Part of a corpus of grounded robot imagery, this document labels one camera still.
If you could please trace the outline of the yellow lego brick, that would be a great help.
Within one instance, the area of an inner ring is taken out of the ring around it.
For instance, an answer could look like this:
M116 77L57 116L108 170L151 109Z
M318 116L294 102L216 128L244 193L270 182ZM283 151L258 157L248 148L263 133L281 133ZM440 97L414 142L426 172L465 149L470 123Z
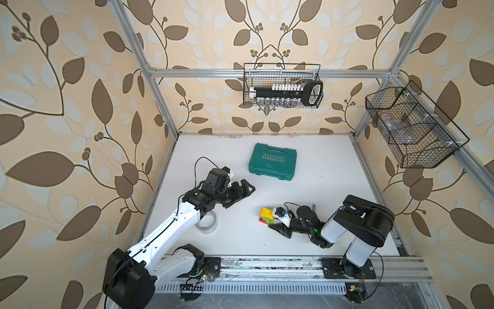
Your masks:
M260 212L260 218L265 222L274 221L273 212L271 209L262 208Z

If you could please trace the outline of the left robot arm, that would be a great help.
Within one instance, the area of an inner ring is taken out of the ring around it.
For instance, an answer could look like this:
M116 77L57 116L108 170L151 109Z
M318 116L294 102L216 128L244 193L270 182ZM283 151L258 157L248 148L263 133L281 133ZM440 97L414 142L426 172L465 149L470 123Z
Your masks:
M119 308L145 308L160 285L180 276L207 278L204 253L191 244L165 254L218 204L225 209L249 197L255 187L233 182L230 169L213 168L207 178L181 195L177 209L148 236L127 251L116 249L108 258L102 291Z

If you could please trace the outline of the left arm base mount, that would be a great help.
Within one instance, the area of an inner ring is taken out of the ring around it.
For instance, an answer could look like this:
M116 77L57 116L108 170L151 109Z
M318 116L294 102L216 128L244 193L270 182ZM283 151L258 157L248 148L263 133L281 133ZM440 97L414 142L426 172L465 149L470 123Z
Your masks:
M221 272L220 257L205 257L200 262L196 262L189 273L179 275L179 278L199 278L206 276L215 280Z

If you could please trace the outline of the red lego brick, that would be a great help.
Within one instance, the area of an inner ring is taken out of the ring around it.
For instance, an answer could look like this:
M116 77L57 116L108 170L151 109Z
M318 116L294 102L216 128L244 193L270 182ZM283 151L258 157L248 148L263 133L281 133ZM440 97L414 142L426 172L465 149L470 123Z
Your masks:
M259 222L263 223L263 224L266 224L266 225L270 225L271 223L264 220L263 218L259 218Z

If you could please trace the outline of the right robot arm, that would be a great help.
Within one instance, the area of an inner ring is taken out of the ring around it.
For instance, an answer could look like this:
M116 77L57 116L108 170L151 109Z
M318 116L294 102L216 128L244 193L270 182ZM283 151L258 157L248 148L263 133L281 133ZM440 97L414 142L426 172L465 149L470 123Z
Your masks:
M371 254L384 246L394 227L395 215L387 207L348 195L327 221L318 218L306 205L295 212L277 207L272 211L275 223L269 228L290 239L293 233L306 234L320 248L332 247L345 233L354 240L341 260L342 272L348 278L362 273Z

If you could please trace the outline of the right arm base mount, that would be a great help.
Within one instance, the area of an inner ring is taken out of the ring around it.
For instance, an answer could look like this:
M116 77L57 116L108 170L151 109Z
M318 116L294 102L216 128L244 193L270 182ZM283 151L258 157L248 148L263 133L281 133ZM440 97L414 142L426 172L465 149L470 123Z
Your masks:
M376 279L373 264L368 259L362 267L352 264L345 257L323 257L320 260L325 279Z

